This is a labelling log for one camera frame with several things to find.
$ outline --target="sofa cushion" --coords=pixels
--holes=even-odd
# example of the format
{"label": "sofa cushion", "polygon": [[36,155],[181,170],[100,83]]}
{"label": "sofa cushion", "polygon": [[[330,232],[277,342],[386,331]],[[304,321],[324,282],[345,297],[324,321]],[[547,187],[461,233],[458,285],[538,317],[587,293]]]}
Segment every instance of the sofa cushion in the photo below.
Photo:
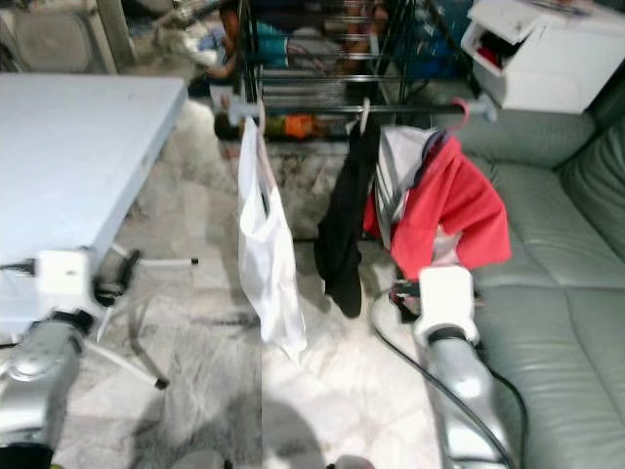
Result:
{"label": "sofa cushion", "polygon": [[478,170],[481,171],[481,174],[483,174],[488,181],[492,181],[494,176],[492,162],[482,158],[481,156],[469,156],[469,159],[471,159],[471,162],[477,166]]}
{"label": "sofa cushion", "polygon": [[[435,125],[447,128],[458,120],[457,115],[441,115]],[[496,122],[475,116],[455,134],[467,156],[553,168],[579,151],[594,132],[588,114],[502,110]]]}
{"label": "sofa cushion", "polygon": [[[625,290],[500,286],[482,295],[486,360],[529,409],[526,467],[622,468]],[[515,444],[518,409],[505,399],[502,410]]]}
{"label": "sofa cushion", "polygon": [[625,116],[566,164],[562,184],[625,261]]}
{"label": "sofa cushion", "polygon": [[556,173],[509,163],[482,170],[506,204],[513,258],[477,270],[479,287],[625,285],[625,264],[577,210]]}

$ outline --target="bag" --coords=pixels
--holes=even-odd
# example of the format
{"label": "bag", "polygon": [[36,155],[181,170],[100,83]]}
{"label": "bag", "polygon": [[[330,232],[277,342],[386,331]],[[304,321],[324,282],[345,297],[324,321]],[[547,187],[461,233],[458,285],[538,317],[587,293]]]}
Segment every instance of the bag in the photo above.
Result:
{"label": "bag", "polygon": [[292,360],[306,349],[300,313],[293,238],[271,171],[265,141],[247,117],[238,167],[238,271],[241,286],[261,320],[261,337]]}

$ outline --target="marble floor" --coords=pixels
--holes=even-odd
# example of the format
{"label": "marble floor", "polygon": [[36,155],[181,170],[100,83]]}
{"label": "marble floor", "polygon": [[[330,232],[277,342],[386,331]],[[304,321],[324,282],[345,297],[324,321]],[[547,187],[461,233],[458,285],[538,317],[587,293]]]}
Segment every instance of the marble floor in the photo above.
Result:
{"label": "marble floor", "polygon": [[[212,119],[207,106],[187,102],[117,238],[146,257],[200,259],[192,270],[140,268],[103,341],[171,385],[159,392],[87,353],[56,461],[165,469],[211,449],[237,469],[324,468],[346,455],[362,458],[353,468],[438,468],[423,380],[365,316],[347,320],[324,297],[309,243],[296,244],[309,348],[294,363],[261,343],[236,271],[236,149],[219,144]],[[314,236],[344,153],[339,144],[270,147],[295,237]],[[394,266],[373,243],[362,252],[371,301]],[[116,261],[111,254],[104,272]],[[409,330],[384,307],[385,330],[414,355]],[[184,467],[213,467],[198,459]]]}

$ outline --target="cable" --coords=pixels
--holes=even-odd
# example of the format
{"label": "cable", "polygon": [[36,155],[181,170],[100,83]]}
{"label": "cable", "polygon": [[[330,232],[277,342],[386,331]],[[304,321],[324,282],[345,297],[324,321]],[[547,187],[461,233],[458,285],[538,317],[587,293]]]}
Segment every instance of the cable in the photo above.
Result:
{"label": "cable", "polygon": [[0,271],[14,271],[33,277],[36,272],[36,261],[34,259],[26,259],[17,264],[4,264],[0,266]]}
{"label": "cable", "polygon": [[525,450],[527,448],[527,437],[528,437],[528,428],[529,428],[529,417],[527,412],[527,406],[525,405],[525,401],[517,387],[511,383],[507,378],[504,378],[497,371],[492,369],[490,366],[485,364],[490,374],[492,374],[493,378],[503,384],[508,390],[513,394],[515,400],[517,401],[517,405],[519,406],[519,410],[521,411],[521,443],[519,445],[519,467],[520,469],[524,469],[525,467]]}
{"label": "cable", "polygon": [[431,374],[427,369],[418,364],[416,361],[412,360],[408,357],[399,347],[391,342],[382,331],[378,328],[375,318],[373,316],[373,309],[375,304],[380,301],[385,295],[387,295],[391,291],[390,288],[383,290],[371,303],[368,310],[369,323],[371,327],[375,331],[376,335],[380,340],[382,340],[385,344],[387,344],[396,354],[402,357],[406,362],[408,362],[412,367],[417,369],[421,373],[421,375],[426,379],[426,381],[432,383],[435,388],[437,388],[440,392],[442,392],[450,401],[452,401],[469,419],[473,422],[473,424],[478,428],[478,430],[482,433],[482,435],[488,440],[488,442],[492,445],[494,449],[500,454],[502,463],[508,469],[517,469],[512,456],[508,453],[508,451],[504,448],[499,439],[492,433],[492,431],[488,428],[488,426],[479,418],[479,416],[473,412],[473,410],[462,401],[453,391],[451,391],[442,381],[436,378],[433,374]]}

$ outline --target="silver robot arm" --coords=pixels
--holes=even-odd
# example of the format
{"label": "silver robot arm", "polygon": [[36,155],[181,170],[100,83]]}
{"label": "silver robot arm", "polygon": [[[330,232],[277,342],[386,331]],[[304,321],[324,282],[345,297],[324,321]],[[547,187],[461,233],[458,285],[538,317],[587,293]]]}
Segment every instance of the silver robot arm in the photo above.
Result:
{"label": "silver robot arm", "polygon": [[518,468],[509,438],[493,401],[494,379],[479,359],[474,344],[479,333],[474,323],[473,281],[459,266],[430,267],[419,283],[399,282],[390,290],[402,318],[411,314],[401,298],[419,297],[420,316],[414,338],[427,359],[415,362],[382,333],[375,303],[370,319],[379,338],[415,367],[437,388],[432,399],[445,469]]}
{"label": "silver robot arm", "polygon": [[36,260],[2,266],[33,276],[40,308],[51,313],[0,363],[0,468],[50,468],[83,350],[95,347],[87,337],[97,324],[105,326],[105,312],[128,288],[139,256],[129,255],[117,281],[96,289],[86,249],[42,251]]}
{"label": "silver robot arm", "polygon": [[85,312],[55,313],[38,322],[0,375],[0,467],[50,467],[61,439],[66,400],[80,365]]}

